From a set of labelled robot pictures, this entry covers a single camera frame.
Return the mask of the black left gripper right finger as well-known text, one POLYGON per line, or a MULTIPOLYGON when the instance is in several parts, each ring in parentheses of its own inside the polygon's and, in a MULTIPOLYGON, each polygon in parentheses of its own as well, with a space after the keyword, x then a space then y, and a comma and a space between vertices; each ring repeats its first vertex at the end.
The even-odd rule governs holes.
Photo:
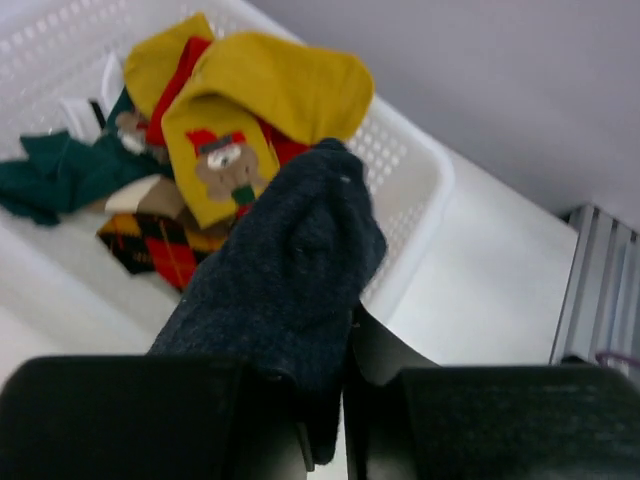
POLYGON ((344 422, 352 479, 635 479, 639 392, 571 357, 444 367, 358 307, 344 422))

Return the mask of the large mustard yellow sock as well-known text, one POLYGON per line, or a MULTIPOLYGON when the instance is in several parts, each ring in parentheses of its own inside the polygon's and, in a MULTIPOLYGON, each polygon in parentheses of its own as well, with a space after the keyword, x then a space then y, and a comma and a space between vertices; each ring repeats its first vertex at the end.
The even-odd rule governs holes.
POLYGON ((213 42, 162 117, 178 189, 202 228, 245 210, 280 168, 270 127, 312 146, 350 139, 374 96, 344 52, 243 32, 213 42))

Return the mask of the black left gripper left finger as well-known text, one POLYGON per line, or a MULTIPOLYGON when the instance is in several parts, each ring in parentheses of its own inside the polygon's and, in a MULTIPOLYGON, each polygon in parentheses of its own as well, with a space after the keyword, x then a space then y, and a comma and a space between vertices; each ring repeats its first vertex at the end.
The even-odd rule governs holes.
POLYGON ((291 391, 224 358, 48 356, 1 390, 5 479, 304 479, 291 391))

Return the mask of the thin mustard yellow sock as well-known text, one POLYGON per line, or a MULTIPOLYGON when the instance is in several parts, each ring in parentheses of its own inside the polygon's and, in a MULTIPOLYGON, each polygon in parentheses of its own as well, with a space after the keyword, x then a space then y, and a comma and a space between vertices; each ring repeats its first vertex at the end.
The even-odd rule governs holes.
POLYGON ((147 119, 151 118, 176 72, 187 40, 193 36, 214 39, 209 21, 202 12, 136 44, 126 58, 123 67, 125 88, 133 105, 147 119))

